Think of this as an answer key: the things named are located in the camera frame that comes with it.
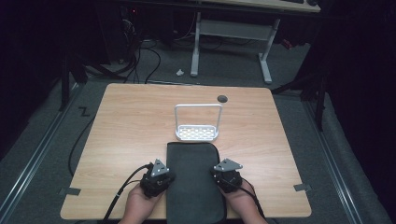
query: table top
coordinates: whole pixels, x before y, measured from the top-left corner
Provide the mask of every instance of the table top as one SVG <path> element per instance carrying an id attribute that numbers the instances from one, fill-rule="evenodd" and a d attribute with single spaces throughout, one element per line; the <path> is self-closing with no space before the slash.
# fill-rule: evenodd
<path id="1" fill-rule="evenodd" d="M 230 4 L 244 7 L 265 7 L 298 12 L 320 12 L 319 6 L 310 6 L 304 0 L 302 4 L 282 0 L 201 0 L 202 2 Z"/>
<path id="2" fill-rule="evenodd" d="M 71 188 L 64 219 L 102 219 L 115 194 L 138 167 L 160 159 L 176 142 L 175 105 L 222 104 L 219 136 L 213 145 L 220 159 L 244 166 L 241 176 L 255 186 L 267 217 L 308 217 L 311 208 L 272 93 L 265 88 L 110 84 L 92 125 Z M 141 179 L 144 171 L 135 179 Z M 134 184 L 121 194 L 110 218 L 121 218 Z M 150 218 L 165 218 L 164 195 Z M 228 218 L 237 217 L 229 209 Z"/>

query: handheld controller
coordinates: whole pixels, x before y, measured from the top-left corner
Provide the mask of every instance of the handheld controller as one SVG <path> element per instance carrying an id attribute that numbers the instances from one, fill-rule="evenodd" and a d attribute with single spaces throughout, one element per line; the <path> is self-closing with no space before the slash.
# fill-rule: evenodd
<path id="1" fill-rule="evenodd" d="M 235 161 L 224 159 L 213 168 L 213 177 L 225 193 L 237 191 L 238 187 L 242 185 L 242 177 L 236 171 L 237 169 L 242 169 L 242 167 L 241 164 Z"/>
<path id="2" fill-rule="evenodd" d="M 143 174 L 143 178 L 140 181 L 140 187 L 145 195 L 151 198 L 168 189 L 171 182 L 172 178 L 169 175 L 169 168 L 157 159 L 154 164 L 149 164 L 148 171 Z"/>

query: person's left hand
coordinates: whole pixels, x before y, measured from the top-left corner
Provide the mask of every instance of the person's left hand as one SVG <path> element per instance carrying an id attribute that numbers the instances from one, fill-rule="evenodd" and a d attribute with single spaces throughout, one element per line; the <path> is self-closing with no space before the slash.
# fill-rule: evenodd
<path id="1" fill-rule="evenodd" d="M 140 184 L 137 184 L 128 194 L 125 212 L 119 224 L 141 224 L 154 210 L 155 204 L 161 199 L 164 192 L 157 197 L 148 198 Z"/>

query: hand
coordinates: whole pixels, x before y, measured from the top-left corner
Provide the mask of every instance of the hand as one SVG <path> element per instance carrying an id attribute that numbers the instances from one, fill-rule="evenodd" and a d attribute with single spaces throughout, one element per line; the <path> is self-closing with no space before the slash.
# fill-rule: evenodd
<path id="1" fill-rule="evenodd" d="M 254 190 L 246 181 L 242 181 L 241 188 L 248 190 L 254 195 Z M 242 218 L 245 224 L 268 224 L 265 219 L 260 215 L 253 198 L 241 189 L 224 193 L 220 189 L 231 208 Z"/>
<path id="2" fill-rule="evenodd" d="M 141 224 L 152 213 L 155 204 L 161 199 L 164 192 L 157 197 L 148 198 L 140 184 L 137 184 L 128 194 L 125 212 L 119 224 Z"/>

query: person's right hand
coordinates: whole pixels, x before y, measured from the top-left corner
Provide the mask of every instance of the person's right hand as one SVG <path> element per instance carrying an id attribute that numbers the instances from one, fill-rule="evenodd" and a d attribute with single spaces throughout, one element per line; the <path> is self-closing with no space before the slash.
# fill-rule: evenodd
<path id="1" fill-rule="evenodd" d="M 242 181 L 241 188 L 248 190 L 254 195 L 253 188 L 246 180 Z M 219 189 L 231 208 L 242 218 L 245 224 L 268 224 L 260 215 L 259 210 L 257 210 L 253 198 L 246 192 L 239 189 L 234 192 L 224 193 L 221 188 Z"/>

